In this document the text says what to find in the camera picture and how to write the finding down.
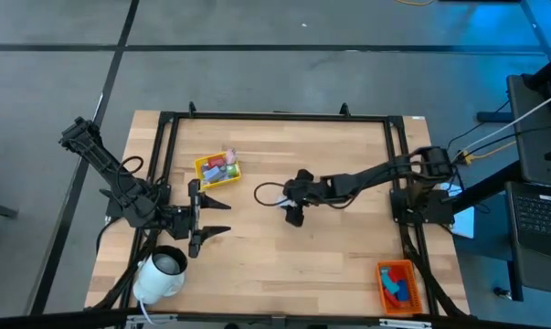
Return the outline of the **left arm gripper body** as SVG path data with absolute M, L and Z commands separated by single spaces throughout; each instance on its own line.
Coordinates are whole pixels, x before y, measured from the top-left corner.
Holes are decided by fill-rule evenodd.
M 201 207 L 199 206 L 200 180 L 193 179 L 187 185 L 187 192 L 190 200 L 188 206 L 171 206 L 168 208 L 170 214 L 170 225 L 166 228 L 168 234 L 174 239 L 189 239 L 188 255 L 190 258 L 197 258 L 201 246 L 197 244 L 196 232 L 199 227 Z

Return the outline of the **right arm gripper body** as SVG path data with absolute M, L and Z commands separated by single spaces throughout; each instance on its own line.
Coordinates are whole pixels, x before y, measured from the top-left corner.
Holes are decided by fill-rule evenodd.
M 290 207 L 319 206 L 324 203 L 325 181 L 290 179 L 283 185 L 283 195 Z

